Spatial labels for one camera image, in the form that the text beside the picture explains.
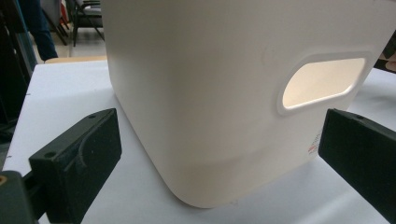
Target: white surface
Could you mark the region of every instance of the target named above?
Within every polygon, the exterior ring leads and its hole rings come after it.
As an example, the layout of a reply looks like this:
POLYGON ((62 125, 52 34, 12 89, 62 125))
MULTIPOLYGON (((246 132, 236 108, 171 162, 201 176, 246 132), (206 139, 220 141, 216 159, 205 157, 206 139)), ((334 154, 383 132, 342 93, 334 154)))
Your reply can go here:
MULTIPOLYGON (((350 110, 396 130, 395 87, 395 75, 373 70, 350 110)), ((30 155, 83 117, 110 107, 118 109, 121 160, 83 223, 388 223, 319 157, 233 203, 214 209, 184 204, 139 144, 106 62, 36 68, 4 170, 27 174, 30 155)))

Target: background furniture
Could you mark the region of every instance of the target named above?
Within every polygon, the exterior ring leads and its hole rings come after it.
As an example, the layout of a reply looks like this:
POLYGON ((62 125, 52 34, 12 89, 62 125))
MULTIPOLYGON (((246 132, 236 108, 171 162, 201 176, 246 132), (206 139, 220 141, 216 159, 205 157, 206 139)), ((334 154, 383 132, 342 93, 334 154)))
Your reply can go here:
POLYGON ((93 28, 99 36, 105 40, 105 37, 98 30, 103 27, 102 9, 99 1, 82 1, 82 0, 66 0, 66 6, 69 18, 73 22, 73 46, 76 46, 78 28, 93 28))
POLYGON ((67 43, 64 40, 64 36, 68 37, 68 35, 66 30, 60 23, 60 20, 63 20, 64 24, 66 24, 61 14, 61 4, 62 3, 60 0, 41 0, 41 7, 43 8, 44 15, 49 22, 50 28, 55 31, 55 33, 62 40, 62 43, 67 46, 67 43))

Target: white bin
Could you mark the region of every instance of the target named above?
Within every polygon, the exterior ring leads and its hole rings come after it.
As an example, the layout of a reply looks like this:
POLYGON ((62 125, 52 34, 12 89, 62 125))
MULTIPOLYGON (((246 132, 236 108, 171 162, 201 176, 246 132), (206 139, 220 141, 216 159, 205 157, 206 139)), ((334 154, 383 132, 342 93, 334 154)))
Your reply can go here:
POLYGON ((314 158, 326 110, 347 108, 396 28, 391 0, 102 4, 120 103, 169 189, 198 207, 314 158))

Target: jeans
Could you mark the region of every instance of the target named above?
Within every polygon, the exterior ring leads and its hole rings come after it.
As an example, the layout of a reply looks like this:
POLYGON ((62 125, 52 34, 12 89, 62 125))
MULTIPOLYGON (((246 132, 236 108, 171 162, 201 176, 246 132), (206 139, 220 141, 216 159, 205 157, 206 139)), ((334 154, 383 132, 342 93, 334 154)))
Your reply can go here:
POLYGON ((19 0, 24 22, 37 44, 41 60, 58 58, 40 0, 19 0))

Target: black object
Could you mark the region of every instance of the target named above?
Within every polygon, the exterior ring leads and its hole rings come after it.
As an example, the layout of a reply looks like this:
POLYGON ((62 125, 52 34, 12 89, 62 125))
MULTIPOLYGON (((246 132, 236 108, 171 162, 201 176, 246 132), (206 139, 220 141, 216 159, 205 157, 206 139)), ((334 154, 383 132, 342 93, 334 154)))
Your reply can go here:
POLYGON ((382 53, 386 59, 390 58, 396 53, 396 31, 393 33, 393 36, 390 38, 382 53))
POLYGON ((396 223, 396 133, 362 116, 327 112, 318 154, 387 221, 396 223))
POLYGON ((89 115, 29 159, 23 182, 0 173, 1 223, 35 223, 45 212, 52 223, 80 223, 120 155, 116 109, 89 115))
POLYGON ((18 2, 0 1, 0 124, 15 123, 37 61, 18 2))

